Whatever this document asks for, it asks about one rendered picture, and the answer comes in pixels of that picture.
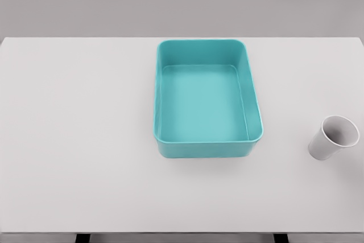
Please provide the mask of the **teal rectangular plastic basket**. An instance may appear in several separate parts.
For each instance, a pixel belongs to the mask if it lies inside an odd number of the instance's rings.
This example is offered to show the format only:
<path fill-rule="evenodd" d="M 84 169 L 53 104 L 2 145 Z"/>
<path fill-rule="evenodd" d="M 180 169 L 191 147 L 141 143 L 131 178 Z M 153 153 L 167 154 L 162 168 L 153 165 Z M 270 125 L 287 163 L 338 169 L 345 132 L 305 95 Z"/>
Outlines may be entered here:
<path fill-rule="evenodd" d="M 166 158 L 240 158 L 263 135 L 245 44 L 168 39 L 156 49 L 153 134 Z"/>

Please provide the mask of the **white paper cup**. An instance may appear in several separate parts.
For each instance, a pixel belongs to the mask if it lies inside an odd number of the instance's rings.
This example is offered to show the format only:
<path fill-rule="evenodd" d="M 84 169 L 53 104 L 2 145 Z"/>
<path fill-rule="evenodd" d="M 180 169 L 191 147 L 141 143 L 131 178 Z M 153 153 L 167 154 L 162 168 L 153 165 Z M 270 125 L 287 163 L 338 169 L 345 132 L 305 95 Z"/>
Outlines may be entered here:
<path fill-rule="evenodd" d="M 308 145 L 308 151 L 317 160 L 326 160 L 343 149 L 354 147 L 360 140 L 360 132 L 350 119 L 327 116 Z"/>

